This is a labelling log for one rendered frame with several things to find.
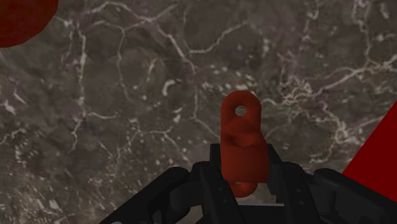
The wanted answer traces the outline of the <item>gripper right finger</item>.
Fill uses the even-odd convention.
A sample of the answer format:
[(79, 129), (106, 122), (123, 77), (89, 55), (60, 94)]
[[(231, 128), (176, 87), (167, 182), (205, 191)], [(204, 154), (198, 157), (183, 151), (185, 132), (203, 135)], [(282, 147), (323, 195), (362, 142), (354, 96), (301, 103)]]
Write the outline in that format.
[(267, 186), (284, 204), (287, 224), (397, 224), (397, 202), (333, 169), (309, 174), (267, 147)]

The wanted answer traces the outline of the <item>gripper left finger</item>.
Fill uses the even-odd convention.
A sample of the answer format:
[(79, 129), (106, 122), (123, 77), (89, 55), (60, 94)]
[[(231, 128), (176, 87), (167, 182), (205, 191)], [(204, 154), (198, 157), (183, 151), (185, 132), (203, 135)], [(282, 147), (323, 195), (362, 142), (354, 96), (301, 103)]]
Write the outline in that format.
[(99, 224), (176, 224), (195, 206), (203, 214), (195, 224), (245, 224), (220, 165), (220, 144), (212, 144), (208, 161), (167, 169)]

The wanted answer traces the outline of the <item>red tool handle with hole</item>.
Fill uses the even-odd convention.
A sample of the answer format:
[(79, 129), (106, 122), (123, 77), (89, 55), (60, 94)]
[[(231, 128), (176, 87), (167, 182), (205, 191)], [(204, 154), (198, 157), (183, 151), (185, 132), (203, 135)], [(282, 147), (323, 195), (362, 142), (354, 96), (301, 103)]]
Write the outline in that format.
[(235, 197), (247, 197), (269, 174), (261, 103), (251, 92), (238, 90), (225, 97), (220, 111), (221, 174)]

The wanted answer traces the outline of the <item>red flat-sided object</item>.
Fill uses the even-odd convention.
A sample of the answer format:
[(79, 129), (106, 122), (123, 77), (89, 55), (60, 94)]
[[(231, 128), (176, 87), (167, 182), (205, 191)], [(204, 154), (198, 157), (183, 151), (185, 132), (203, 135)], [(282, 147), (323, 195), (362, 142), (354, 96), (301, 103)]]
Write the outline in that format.
[(397, 101), (344, 169), (343, 175), (397, 202)]

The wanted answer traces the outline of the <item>dark red round object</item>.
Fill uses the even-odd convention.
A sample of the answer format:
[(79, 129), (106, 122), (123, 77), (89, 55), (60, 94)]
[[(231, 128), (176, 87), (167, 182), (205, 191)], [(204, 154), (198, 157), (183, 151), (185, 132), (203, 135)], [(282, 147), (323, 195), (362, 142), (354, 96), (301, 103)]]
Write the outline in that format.
[(0, 0), (0, 48), (21, 45), (56, 14), (59, 0)]

